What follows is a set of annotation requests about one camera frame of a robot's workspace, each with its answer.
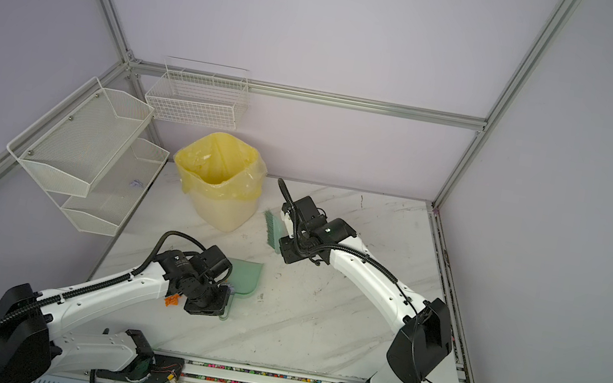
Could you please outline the green hand brush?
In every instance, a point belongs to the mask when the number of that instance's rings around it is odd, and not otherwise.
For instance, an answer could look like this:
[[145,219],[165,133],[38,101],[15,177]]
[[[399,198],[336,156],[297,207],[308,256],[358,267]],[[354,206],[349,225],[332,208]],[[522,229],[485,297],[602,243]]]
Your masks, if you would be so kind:
[[282,239],[285,233],[285,223],[278,215],[269,209],[264,212],[264,217],[267,229],[267,245],[273,249],[275,253],[280,255],[282,252],[280,247],[280,239]]

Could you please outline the green plastic dustpan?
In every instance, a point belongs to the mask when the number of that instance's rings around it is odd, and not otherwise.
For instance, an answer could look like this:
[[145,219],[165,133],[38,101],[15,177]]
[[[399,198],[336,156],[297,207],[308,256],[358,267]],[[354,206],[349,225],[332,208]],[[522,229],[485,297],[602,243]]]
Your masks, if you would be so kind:
[[230,296],[224,313],[218,317],[221,321],[230,317],[236,299],[248,299],[253,295],[260,284],[264,268],[263,263],[240,259],[232,259],[231,264],[233,264],[233,270],[228,277],[228,282],[226,282],[230,290]]

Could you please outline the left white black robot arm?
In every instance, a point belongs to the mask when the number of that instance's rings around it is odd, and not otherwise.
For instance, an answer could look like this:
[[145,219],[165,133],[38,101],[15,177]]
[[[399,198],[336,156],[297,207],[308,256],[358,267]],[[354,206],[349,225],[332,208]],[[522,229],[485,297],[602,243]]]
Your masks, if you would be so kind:
[[182,296],[190,315],[221,316],[233,264],[218,247],[175,231],[161,235],[141,265],[80,285],[10,288],[0,300],[0,383],[33,383],[45,374],[100,372],[130,383],[177,383],[184,362],[164,364],[142,331],[79,335],[83,324],[143,302]]

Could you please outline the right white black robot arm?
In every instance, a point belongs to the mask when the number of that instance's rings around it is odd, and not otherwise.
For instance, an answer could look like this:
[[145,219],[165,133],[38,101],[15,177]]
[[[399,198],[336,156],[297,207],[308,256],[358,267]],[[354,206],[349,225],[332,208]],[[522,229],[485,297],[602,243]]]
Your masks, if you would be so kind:
[[311,196],[295,200],[278,180],[284,203],[281,219],[287,235],[276,242],[287,265],[309,260],[341,272],[374,305],[394,337],[384,365],[364,383],[427,383],[452,352],[450,310],[441,298],[427,300],[401,282],[369,252],[344,220],[330,220]]

